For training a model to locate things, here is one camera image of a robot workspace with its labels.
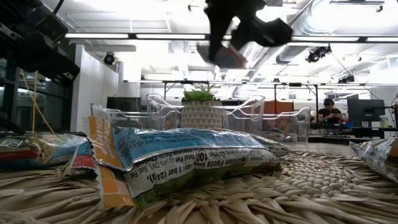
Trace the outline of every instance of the clear plastic container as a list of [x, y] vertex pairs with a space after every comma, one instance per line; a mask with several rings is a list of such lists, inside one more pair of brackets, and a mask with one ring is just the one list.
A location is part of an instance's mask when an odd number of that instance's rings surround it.
[[261, 136], [284, 144], [308, 143], [311, 108], [281, 114], [264, 114]]
[[175, 106], [158, 94], [147, 96], [148, 124], [151, 129], [224, 128], [261, 134], [264, 97], [252, 96], [239, 106], [191, 102]]
[[145, 112], [122, 112], [120, 110], [103, 108], [101, 105], [91, 104], [91, 115], [104, 118], [119, 127], [148, 129], [148, 117]]

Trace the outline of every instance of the white planter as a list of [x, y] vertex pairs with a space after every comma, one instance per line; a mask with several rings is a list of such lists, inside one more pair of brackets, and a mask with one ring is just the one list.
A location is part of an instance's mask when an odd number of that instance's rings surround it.
[[181, 128], [223, 128], [225, 109], [219, 101], [184, 101], [181, 109]]

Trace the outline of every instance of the woven placemat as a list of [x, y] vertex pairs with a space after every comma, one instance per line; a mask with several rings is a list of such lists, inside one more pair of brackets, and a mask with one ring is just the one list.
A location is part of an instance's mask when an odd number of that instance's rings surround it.
[[0, 223], [397, 223], [398, 185], [353, 157], [293, 152], [284, 170], [99, 211], [93, 179], [60, 167], [0, 173]]

